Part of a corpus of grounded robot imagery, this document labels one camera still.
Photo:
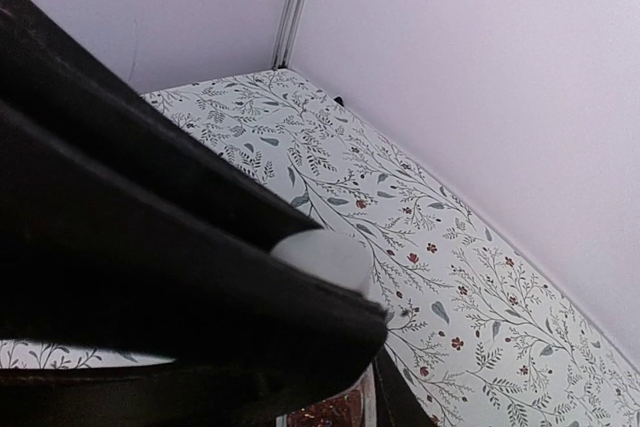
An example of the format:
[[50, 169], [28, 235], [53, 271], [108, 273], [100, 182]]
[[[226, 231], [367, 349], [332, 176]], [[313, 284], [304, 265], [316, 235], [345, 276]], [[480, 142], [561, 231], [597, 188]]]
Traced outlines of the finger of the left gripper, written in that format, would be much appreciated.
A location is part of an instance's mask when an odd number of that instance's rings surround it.
[[1, 98], [136, 184], [262, 250], [320, 227], [158, 112], [31, 0], [1, 0]]
[[348, 389], [387, 328], [3, 105], [1, 334], [159, 358], [4, 371], [5, 426], [254, 426]]

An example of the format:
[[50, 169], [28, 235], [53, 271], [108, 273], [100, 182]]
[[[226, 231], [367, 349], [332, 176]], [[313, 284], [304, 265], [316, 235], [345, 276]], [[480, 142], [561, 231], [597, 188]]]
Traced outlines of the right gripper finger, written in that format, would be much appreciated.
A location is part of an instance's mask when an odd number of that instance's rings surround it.
[[434, 427], [385, 348], [374, 360], [378, 427]]

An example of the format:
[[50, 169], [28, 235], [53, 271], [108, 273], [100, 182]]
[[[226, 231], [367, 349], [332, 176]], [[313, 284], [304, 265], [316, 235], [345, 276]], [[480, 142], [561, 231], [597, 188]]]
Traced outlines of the glitter nail polish bottle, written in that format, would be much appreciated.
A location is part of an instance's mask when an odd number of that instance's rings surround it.
[[373, 366], [348, 390], [295, 412], [279, 416], [277, 427], [377, 425], [376, 393]]

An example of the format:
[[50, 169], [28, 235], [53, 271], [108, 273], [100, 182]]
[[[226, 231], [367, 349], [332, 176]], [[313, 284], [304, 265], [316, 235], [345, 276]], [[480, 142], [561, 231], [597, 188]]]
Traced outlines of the white nail polish cap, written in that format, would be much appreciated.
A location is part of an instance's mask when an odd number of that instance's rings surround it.
[[284, 238], [270, 255], [306, 274], [370, 296], [372, 255], [352, 237], [326, 229], [308, 230]]

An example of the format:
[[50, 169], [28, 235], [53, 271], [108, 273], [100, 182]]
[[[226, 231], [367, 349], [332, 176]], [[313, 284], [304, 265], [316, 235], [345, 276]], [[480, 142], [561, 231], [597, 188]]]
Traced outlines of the floral patterned table mat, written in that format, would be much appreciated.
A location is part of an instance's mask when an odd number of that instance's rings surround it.
[[[319, 229], [368, 249], [364, 298], [384, 310], [381, 349], [435, 426], [638, 424], [638, 374], [572, 303], [396, 144], [298, 74], [140, 97]], [[1, 375], [158, 363], [1, 334]]]

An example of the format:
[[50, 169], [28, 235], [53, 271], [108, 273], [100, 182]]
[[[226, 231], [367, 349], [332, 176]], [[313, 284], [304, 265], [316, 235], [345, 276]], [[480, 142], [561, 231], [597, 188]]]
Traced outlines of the left aluminium frame post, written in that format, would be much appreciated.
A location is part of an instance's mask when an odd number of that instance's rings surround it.
[[285, 0], [276, 32], [271, 68], [288, 68], [306, 0]]

